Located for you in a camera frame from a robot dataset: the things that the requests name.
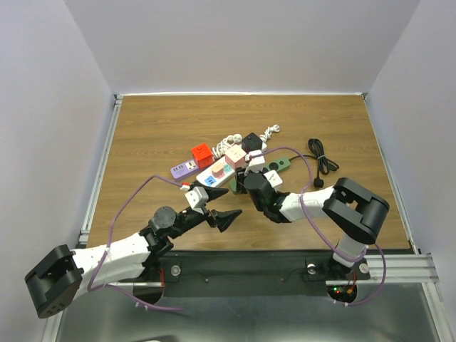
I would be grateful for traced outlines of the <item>purple power strip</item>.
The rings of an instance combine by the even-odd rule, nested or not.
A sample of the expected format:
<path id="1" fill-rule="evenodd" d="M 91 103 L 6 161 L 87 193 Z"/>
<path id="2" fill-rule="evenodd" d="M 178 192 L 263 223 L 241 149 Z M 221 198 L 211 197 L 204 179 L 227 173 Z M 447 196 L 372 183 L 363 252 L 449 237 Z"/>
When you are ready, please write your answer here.
<path id="1" fill-rule="evenodd" d="M 175 181 L 179 182 L 190 177 L 191 175 L 194 175 L 195 173 L 198 173 L 199 170 L 200 169 L 197 163 L 191 159 L 172 167 L 170 169 L 170 172 Z"/>

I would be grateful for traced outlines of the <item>red cube socket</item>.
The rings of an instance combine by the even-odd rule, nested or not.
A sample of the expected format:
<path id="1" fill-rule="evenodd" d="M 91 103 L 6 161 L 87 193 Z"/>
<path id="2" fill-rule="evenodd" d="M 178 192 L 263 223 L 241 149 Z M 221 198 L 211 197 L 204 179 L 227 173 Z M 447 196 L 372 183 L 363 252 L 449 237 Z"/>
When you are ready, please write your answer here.
<path id="1" fill-rule="evenodd" d="M 208 144 L 200 144 L 191 149 L 192 156 L 199 169 L 209 167 L 214 162 L 214 157 Z"/>

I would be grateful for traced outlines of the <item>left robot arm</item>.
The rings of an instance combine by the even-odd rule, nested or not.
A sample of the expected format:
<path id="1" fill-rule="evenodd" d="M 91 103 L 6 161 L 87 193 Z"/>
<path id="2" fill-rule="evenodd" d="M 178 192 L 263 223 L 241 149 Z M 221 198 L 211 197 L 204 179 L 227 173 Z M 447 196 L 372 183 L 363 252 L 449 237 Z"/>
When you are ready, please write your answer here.
<path id="1" fill-rule="evenodd" d="M 242 213 L 240 209 L 220 212 L 192 209 L 181 212 L 160 207 L 138 233 L 88 249 L 53 248 L 25 276 L 36 315 L 54 316 L 73 300 L 118 281 L 140 277 L 144 281 L 158 274 L 158 259 L 173 248 L 172 240 L 206 222 L 224 232 Z"/>

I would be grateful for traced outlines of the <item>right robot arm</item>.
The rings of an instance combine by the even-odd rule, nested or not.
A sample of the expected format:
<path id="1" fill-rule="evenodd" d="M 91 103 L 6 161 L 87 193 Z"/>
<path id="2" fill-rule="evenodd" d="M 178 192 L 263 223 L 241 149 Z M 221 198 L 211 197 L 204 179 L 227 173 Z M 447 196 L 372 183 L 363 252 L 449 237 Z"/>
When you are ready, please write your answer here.
<path id="1" fill-rule="evenodd" d="M 350 274 L 355 263 L 364 258 L 367 246 L 376 243 L 390 209 L 385 199 L 347 177 L 322 190 L 293 193 L 279 190 L 283 181 L 274 170 L 245 173 L 239 169 L 239 174 L 240 190 L 265 217 L 278 224 L 309 221 L 333 251 L 328 270 L 336 278 Z M 336 246 L 316 226 L 315 217 L 328 217 L 343 231 Z"/>

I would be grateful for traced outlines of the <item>white cube adapter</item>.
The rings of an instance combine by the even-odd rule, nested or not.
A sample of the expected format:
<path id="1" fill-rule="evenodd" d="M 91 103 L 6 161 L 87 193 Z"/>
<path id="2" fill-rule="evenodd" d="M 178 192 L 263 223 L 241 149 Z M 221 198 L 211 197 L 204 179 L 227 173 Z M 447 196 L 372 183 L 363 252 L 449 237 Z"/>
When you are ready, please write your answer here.
<path id="1" fill-rule="evenodd" d="M 279 191 L 281 189 L 284 182 L 276 170 L 270 170 L 264 173 L 264 176 L 274 190 Z"/>

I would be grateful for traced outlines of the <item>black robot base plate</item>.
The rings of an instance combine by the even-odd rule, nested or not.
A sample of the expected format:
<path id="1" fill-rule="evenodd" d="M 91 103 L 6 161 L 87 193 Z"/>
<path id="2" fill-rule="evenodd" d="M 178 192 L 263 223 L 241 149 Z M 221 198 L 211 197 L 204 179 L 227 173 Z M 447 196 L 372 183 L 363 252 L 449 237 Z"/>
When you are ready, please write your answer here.
<path id="1" fill-rule="evenodd" d="M 173 251 L 136 282 L 156 281 L 165 297 L 326 296 L 329 284 L 370 279 L 332 260 L 328 250 Z"/>

